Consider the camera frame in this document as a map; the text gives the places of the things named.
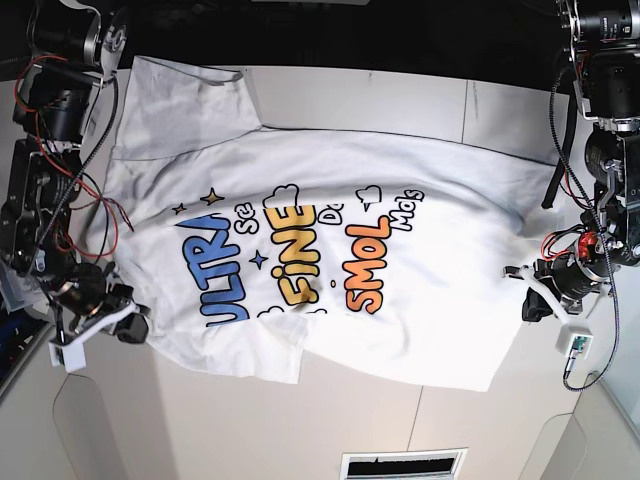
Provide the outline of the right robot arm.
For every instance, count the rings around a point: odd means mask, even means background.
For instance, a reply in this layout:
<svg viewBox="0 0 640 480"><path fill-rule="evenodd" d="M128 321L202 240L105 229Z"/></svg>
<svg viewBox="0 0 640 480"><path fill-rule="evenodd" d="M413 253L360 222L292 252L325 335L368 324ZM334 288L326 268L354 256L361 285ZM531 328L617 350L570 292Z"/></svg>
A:
<svg viewBox="0 0 640 480"><path fill-rule="evenodd" d="M1 260L32 278L55 313L70 311L78 333L104 321L119 341L141 344L147 307L133 289L114 280L112 254L81 251L68 229L81 192L104 208L106 229L117 232L122 208L83 180L90 164L81 156L91 99L116 87L116 69L129 32L123 1L38 1L27 28L32 57L14 86L13 120L26 136L14 145L7 198L1 208Z"/></svg>

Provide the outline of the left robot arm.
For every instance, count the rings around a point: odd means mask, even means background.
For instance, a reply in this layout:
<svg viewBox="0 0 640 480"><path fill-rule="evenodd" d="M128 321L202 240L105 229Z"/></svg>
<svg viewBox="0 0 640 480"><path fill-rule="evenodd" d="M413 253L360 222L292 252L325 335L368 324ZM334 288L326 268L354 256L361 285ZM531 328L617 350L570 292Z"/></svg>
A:
<svg viewBox="0 0 640 480"><path fill-rule="evenodd" d="M593 125L584 162L594 179L592 195L580 193L579 224L551 233L533 265L533 277L572 315L582 300L609 283L622 266L639 263L639 4L636 1L560 1L569 32L564 69L573 76L565 137L543 208L567 170L577 119Z"/></svg>

